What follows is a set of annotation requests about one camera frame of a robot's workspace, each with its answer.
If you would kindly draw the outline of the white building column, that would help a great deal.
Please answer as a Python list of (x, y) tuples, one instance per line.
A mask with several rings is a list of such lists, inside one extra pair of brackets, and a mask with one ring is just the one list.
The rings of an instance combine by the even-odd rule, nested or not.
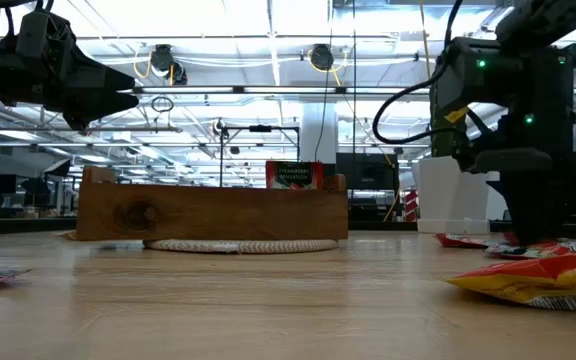
[(334, 164), (338, 150), (338, 116), (334, 103), (305, 103), (300, 124), (300, 160)]

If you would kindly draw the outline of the black cabinet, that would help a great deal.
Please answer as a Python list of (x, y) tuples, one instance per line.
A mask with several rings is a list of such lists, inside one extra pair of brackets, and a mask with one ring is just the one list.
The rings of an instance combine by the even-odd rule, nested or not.
[(348, 216), (354, 222), (392, 222), (401, 208), (399, 163), (395, 154), (337, 153), (324, 174), (344, 175)]

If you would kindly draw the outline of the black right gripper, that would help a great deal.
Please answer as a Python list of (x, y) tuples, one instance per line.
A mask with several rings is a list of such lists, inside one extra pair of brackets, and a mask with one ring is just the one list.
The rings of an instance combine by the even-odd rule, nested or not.
[[(520, 245), (554, 241), (559, 237), (565, 201), (563, 181), (554, 175), (576, 175), (573, 127), (576, 117), (558, 119), (539, 130), (534, 117), (503, 117), (496, 129), (474, 117), (479, 136), (460, 143), (460, 170), (472, 174), (502, 173), (503, 197)], [(533, 221), (530, 195), (518, 174), (532, 172)]]

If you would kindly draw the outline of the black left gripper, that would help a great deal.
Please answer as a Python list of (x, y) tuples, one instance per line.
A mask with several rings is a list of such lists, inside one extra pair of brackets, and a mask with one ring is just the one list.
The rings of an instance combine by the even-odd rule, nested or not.
[(93, 89), (120, 91), (134, 86), (132, 76), (92, 59), (76, 46), (56, 45), (47, 54), (30, 59), (13, 50), (0, 52), (0, 101), (34, 103), (60, 112), (74, 130), (139, 104), (130, 94), (93, 94)]

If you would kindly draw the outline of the orange peach tea packet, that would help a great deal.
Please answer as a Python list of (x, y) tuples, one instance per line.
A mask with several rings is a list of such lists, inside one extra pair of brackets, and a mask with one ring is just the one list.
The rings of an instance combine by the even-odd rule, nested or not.
[(576, 312), (576, 253), (489, 265), (446, 282), (526, 306)]

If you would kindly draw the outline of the white woven round coaster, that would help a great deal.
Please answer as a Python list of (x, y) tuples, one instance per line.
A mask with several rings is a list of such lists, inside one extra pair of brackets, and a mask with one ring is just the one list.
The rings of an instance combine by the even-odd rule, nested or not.
[(333, 250), (338, 247), (336, 240), (144, 240), (147, 249), (224, 254), (289, 254)]

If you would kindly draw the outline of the red white striped object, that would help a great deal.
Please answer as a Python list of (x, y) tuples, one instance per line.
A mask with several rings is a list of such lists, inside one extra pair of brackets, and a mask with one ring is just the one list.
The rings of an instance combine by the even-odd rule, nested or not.
[(404, 218), (406, 222), (416, 222), (419, 215), (418, 193), (416, 190), (407, 192), (404, 196)]

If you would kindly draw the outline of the white hexagonal planter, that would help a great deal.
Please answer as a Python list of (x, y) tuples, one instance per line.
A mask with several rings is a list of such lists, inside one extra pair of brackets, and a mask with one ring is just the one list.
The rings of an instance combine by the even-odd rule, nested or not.
[(487, 235), (489, 188), (485, 174), (462, 172), (452, 157), (426, 158), (413, 166), (421, 233)]

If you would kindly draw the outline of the brown wooden tea box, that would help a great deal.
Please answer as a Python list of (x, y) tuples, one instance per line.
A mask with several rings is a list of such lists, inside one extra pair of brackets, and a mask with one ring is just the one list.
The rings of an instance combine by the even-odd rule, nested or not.
[(321, 190), (118, 184), (86, 166), (76, 238), (103, 240), (342, 240), (348, 237), (345, 177)]

